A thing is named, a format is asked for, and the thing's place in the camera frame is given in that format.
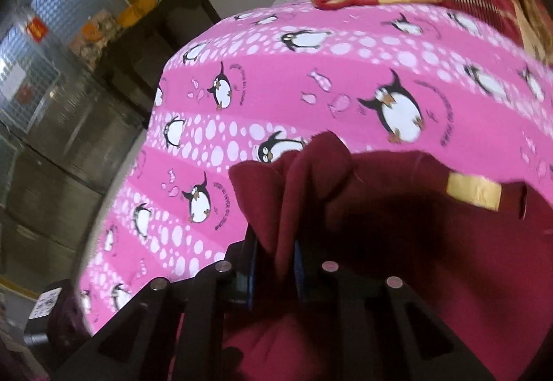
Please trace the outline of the orange basket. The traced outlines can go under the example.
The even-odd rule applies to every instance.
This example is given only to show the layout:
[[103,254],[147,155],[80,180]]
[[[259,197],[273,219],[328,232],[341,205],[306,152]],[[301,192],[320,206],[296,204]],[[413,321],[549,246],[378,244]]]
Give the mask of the orange basket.
[[132,27],[157,5],[158,0],[137,0],[116,18],[116,22],[123,28]]

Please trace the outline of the dark red garment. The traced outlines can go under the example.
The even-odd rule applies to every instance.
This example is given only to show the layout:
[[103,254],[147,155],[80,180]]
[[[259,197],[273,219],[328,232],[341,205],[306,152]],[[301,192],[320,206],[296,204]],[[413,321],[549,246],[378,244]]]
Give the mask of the dark red garment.
[[258,247],[251,304],[225,316],[220,380],[323,380],[294,275],[301,241],[401,278],[490,380],[551,378],[552,209],[529,185],[419,151],[352,154],[332,133],[229,179]]

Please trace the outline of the pink penguin bed sheet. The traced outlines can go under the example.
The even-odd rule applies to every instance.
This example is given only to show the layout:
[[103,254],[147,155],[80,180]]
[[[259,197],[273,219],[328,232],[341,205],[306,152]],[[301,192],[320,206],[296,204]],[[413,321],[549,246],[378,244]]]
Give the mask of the pink penguin bed sheet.
[[484,20],[428,4],[246,11],[164,66],[80,276],[88,328],[154,277],[220,260],[246,231],[229,169],[324,131],[353,152],[425,151],[552,195],[552,71]]

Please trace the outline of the dark wooden table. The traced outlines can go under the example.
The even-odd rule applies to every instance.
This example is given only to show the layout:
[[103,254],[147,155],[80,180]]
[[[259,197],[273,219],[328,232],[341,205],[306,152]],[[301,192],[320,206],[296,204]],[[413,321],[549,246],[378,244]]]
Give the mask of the dark wooden table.
[[108,44],[94,74],[147,120],[167,61],[219,21],[209,0],[161,0]]

